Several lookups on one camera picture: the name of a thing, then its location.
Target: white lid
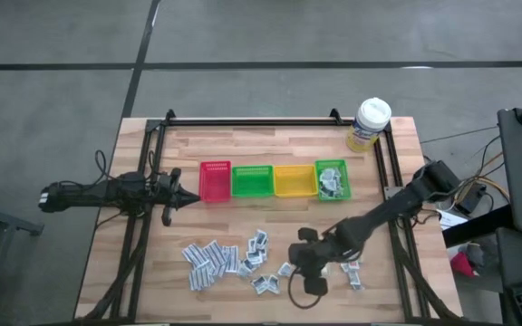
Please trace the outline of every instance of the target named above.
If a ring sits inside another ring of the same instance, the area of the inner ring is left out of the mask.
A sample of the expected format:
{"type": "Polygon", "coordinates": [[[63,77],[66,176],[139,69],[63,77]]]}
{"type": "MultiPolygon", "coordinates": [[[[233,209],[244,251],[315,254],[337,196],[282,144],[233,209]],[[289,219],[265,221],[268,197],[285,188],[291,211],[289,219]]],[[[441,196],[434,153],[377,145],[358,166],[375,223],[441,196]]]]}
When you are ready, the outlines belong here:
{"type": "Polygon", "coordinates": [[[360,124],[368,129],[384,129],[390,121],[392,109],[385,101],[371,98],[362,103],[356,118],[360,124]]]}

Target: small bin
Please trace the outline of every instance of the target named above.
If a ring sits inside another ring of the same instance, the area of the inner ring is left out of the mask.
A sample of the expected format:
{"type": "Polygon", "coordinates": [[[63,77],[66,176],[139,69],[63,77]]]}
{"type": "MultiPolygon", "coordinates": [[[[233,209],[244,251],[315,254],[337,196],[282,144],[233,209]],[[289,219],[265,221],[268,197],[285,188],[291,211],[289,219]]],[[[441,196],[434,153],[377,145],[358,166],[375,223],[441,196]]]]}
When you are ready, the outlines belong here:
{"type": "Polygon", "coordinates": [[[268,197],[274,194],[273,167],[234,167],[232,174],[234,197],[268,197]]]}
{"type": "Polygon", "coordinates": [[[317,195],[315,166],[275,166],[275,195],[279,197],[304,197],[317,195]]]}
{"type": "Polygon", "coordinates": [[[231,198],[231,162],[200,162],[198,195],[208,203],[226,202],[231,198]]]}
{"type": "Polygon", "coordinates": [[[352,190],[350,189],[350,182],[348,181],[348,169],[345,166],[345,160],[343,159],[327,159],[327,160],[316,160],[315,161],[315,177],[317,179],[317,185],[320,187],[319,176],[322,174],[322,171],[326,168],[337,168],[340,171],[340,181],[342,183],[342,194],[338,197],[327,197],[322,194],[321,191],[318,192],[318,196],[320,200],[330,201],[330,200],[344,200],[352,197],[352,190]]]}

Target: wooden table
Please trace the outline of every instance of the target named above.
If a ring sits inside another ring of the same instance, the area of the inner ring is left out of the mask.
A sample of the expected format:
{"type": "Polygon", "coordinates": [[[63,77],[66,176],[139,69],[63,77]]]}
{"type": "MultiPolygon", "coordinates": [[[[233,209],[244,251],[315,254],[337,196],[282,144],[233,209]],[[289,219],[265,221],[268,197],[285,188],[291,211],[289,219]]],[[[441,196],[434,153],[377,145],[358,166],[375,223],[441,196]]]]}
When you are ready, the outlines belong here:
{"type": "MultiPolygon", "coordinates": [[[[136,170],[146,119],[122,122],[111,174],[136,170]]],[[[424,164],[413,118],[392,118],[396,150],[404,182],[424,164]]],[[[257,296],[249,282],[235,274],[226,276],[204,292],[191,292],[191,264],[181,250],[217,239],[221,245],[238,245],[243,258],[247,239],[256,229],[269,234],[268,261],[256,274],[276,273],[287,260],[287,248],[297,242],[302,226],[320,232],[346,216],[366,213],[382,202],[373,150],[351,152],[344,144],[346,127],[179,127],[167,128],[160,170],[182,169],[182,186],[198,192],[201,161],[230,160],[238,165],[314,164],[316,159],[343,158],[348,165],[352,199],[324,203],[317,197],[232,198],[230,202],[199,202],[174,212],[172,226],[160,221],[156,206],[140,290],[137,321],[194,322],[369,322],[402,321],[402,310],[388,226],[376,229],[368,240],[360,277],[365,290],[353,291],[339,264],[330,264],[329,293],[314,308],[302,311],[290,303],[286,281],[281,294],[257,296]]],[[[390,160],[385,158],[387,171],[390,160]]],[[[100,221],[118,211],[104,208],[100,221]]],[[[126,218],[116,218],[96,232],[90,253],[76,316],[88,312],[113,281],[121,254],[126,218]]],[[[437,219],[414,228],[422,272],[438,296],[457,314],[459,297],[450,270],[437,219]]],[[[301,277],[293,283],[301,303],[314,297],[303,292],[301,277]]],[[[128,307],[130,286],[123,296],[122,313],[128,307]]],[[[415,291],[411,290],[416,307],[415,291]]]]}

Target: concrete floor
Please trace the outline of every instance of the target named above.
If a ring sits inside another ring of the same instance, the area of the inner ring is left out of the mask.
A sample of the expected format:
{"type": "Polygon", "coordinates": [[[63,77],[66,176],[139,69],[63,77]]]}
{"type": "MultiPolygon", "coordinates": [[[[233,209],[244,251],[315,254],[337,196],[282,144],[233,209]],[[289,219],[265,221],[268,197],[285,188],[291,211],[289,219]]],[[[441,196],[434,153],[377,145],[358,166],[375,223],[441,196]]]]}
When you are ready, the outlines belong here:
{"type": "MultiPolygon", "coordinates": [[[[134,62],[149,7],[0,0],[0,63],[134,62]]],[[[163,0],[154,28],[147,62],[522,60],[522,0],[163,0]]],[[[97,210],[47,215],[36,200],[53,181],[97,176],[94,150],[111,154],[130,80],[129,71],[0,72],[0,211],[45,223],[39,238],[14,241],[0,325],[72,317],[97,210]]],[[[414,116],[420,140],[432,140],[522,107],[522,68],[144,72],[131,115],[352,115],[372,96],[414,116]]],[[[467,177],[497,134],[423,149],[467,177]]],[[[502,169],[493,178],[506,185],[502,169]]],[[[500,321],[495,294],[458,284],[465,315],[500,321]]]]}

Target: yellow basket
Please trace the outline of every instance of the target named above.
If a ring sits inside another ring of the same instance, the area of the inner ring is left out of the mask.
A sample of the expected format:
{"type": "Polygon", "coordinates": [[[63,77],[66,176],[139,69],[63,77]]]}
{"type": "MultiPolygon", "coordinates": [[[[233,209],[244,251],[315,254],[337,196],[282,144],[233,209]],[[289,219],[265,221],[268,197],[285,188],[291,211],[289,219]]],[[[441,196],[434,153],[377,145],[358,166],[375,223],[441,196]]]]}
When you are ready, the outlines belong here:
{"type": "Polygon", "coordinates": [[[275,166],[273,168],[275,195],[303,197],[317,195],[314,165],[275,166]]]}

